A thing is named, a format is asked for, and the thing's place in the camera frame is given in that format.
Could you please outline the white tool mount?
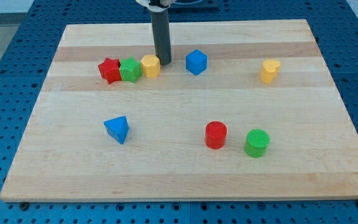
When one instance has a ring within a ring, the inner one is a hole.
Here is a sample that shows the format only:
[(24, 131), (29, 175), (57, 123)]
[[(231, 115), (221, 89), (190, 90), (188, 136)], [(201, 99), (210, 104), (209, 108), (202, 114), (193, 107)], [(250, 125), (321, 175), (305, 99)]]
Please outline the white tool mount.
[(150, 12), (163, 12), (168, 9), (176, 0), (135, 0), (136, 3), (146, 7)]

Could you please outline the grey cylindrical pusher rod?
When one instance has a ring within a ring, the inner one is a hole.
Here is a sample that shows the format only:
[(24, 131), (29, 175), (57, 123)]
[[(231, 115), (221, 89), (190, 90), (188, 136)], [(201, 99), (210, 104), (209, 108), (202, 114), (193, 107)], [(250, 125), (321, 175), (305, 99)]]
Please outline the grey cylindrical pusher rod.
[(155, 55), (160, 60), (161, 65), (168, 65), (172, 61), (168, 11), (151, 12), (150, 16)]

